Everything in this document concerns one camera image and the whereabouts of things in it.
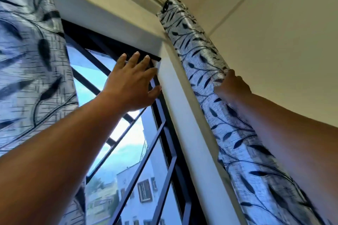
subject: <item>forearm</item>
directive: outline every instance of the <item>forearm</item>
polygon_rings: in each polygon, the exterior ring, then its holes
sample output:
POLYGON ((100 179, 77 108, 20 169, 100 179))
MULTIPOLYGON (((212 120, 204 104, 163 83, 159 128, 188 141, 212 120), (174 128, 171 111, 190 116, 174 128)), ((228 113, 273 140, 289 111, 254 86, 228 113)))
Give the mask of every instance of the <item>forearm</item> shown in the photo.
POLYGON ((334 221, 332 214, 338 209, 338 128, 254 94, 234 99, 234 105, 315 205, 334 221))
POLYGON ((123 115, 98 96, 0 159, 0 223, 58 223, 123 115))

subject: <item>curtain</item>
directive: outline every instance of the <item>curtain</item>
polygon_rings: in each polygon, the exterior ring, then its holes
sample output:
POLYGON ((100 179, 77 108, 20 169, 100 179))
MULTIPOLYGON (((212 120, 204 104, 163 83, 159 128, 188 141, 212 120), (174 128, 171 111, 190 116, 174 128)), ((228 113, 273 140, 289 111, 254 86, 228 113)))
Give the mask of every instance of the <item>curtain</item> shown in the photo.
MULTIPOLYGON (((53 0, 0 0, 0 156, 77 107, 53 0)), ((85 223, 83 189, 61 225, 85 223)))
POLYGON ((218 161, 229 175, 248 224, 328 224, 251 125, 213 93, 229 67, 194 16, 179 0, 167 0, 157 15, 213 131, 218 161))

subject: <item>person's left arm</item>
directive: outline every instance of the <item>person's left arm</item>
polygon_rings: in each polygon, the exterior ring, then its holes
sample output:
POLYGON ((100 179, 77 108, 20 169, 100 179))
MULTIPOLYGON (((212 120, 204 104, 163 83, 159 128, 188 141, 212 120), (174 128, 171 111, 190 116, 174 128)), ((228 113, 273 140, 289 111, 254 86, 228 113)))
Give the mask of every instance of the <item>person's left arm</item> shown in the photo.
POLYGON ((150 58, 117 61, 104 90, 0 158, 0 224, 57 224, 105 141, 124 114, 151 105, 160 86, 150 58))

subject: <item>white building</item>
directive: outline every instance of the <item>white building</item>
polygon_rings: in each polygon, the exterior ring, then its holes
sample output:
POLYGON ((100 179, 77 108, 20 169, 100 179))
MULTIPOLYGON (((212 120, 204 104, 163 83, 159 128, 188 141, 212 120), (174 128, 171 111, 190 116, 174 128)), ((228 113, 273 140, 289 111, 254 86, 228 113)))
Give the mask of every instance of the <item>white building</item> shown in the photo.
MULTIPOLYGON (((151 109, 147 109, 141 116, 144 125, 144 135, 151 144, 157 128, 151 109)), ((119 198, 125 193, 140 163, 128 167, 117 174, 119 198)), ((149 225, 157 206, 159 195, 167 175, 167 165, 160 141, 154 147, 133 192, 121 214, 122 225, 149 225)), ((181 224, 175 195, 170 186, 166 202, 162 211, 160 225, 181 224)))

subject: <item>person's right arm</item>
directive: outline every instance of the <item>person's right arm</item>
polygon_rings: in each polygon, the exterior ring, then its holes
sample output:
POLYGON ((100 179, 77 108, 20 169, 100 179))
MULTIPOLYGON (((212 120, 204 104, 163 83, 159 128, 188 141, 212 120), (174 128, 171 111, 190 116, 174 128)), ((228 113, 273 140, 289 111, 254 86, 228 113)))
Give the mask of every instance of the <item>person's right arm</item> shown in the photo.
POLYGON ((249 121, 315 206, 338 224, 338 128, 252 94, 233 70, 215 93, 249 121))

